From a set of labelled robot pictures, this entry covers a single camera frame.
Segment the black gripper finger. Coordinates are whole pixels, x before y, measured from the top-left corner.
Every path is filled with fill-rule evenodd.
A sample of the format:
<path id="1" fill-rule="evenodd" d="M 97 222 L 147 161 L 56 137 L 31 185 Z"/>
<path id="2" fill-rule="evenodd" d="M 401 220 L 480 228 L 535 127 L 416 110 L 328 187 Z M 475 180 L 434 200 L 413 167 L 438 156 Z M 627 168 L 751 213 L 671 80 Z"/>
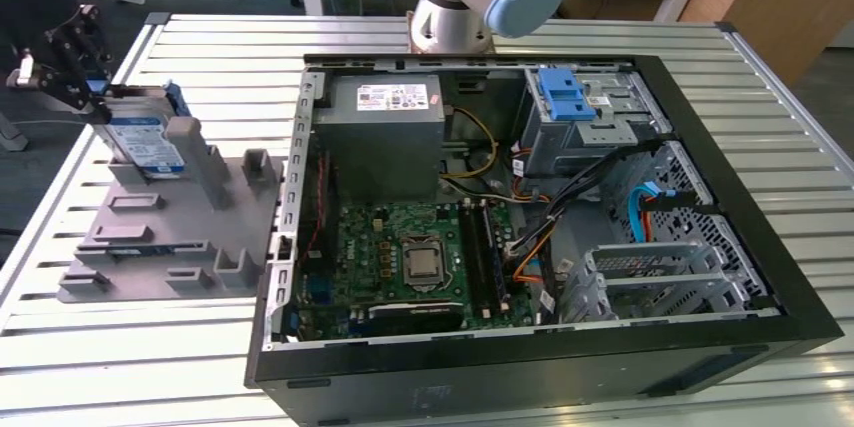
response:
<path id="1" fill-rule="evenodd" d="M 31 54 L 21 56 L 5 85 L 13 92 L 27 94 L 48 110 L 72 113 L 85 123 L 108 123 L 112 119 L 105 99 L 88 81 L 44 66 Z"/>
<path id="2" fill-rule="evenodd" d="M 101 12 L 81 4 L 73 16 L 44 33 L 49 72 L 72 94 L 100 96 L 111 81 L 111 49 L 99 24 Z"/>

